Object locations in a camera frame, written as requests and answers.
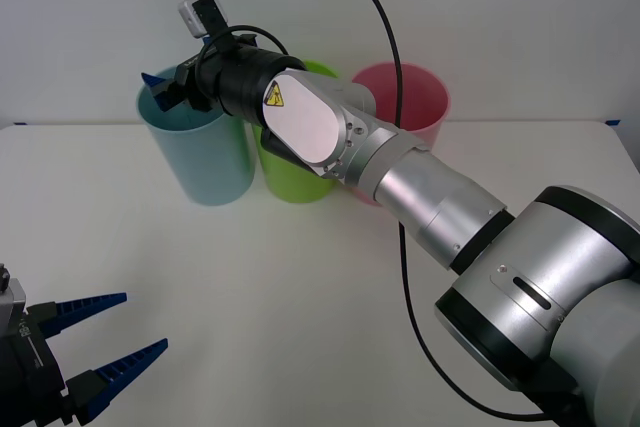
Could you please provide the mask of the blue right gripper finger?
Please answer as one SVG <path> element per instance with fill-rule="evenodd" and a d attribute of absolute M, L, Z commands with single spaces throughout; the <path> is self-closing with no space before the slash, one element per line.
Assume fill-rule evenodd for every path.
<path fill-rule="evenodd" d="M 141 78 L 154 97 L 186 97 L 186 74 L 187 71 L 182 66 L 176 65 L 156 74 L 142 72 Z"/>
<path fill-rule="evenodd" d="M 156 104 L 162 112 L 168 112 L 179 104 L 199 112 L 210 111 L 210 100 L 199 91 L 187 92 L 166 90 L 155 96 Z"/>

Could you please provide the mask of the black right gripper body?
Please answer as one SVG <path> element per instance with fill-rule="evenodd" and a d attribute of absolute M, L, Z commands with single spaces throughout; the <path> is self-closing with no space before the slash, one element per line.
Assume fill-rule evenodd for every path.
<path fill-rule="evenodd" d="M 214 46 L 204 44 L 196 55 L 182 63 L 184 103 L 192 110 L 227 113 L 219 94 L 222 61 Z"/>

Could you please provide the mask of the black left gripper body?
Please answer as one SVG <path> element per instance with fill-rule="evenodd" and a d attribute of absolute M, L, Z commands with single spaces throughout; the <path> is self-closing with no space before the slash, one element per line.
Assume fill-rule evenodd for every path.
<path fill-rule="evenodd" d="M 17 330 L 1 339 L 1 424 L 47 426 L 73 422 L 65 382 L 47 339 L 68 327 L 63 315 L 24 314 Z"/>

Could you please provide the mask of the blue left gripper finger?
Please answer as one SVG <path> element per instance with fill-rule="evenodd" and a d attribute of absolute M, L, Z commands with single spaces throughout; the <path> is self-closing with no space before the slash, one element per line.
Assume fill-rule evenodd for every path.
<path fill-rule="evenodd" d="M 116 361 L 87 370 L 66 382 L 65 400 L 80 425 L 94 421 L 110 403 L 134 382 L 168 348 L 162 339 Z"/>
<path fill-rule="evenodd" d="M 38 331 L 44 339 L 53 337 L 68 327 L 126 301 L 127 294 L 122 292 L 32 305 L 27 308 L 27 312 L 35 327 L 29 334 Z"/>

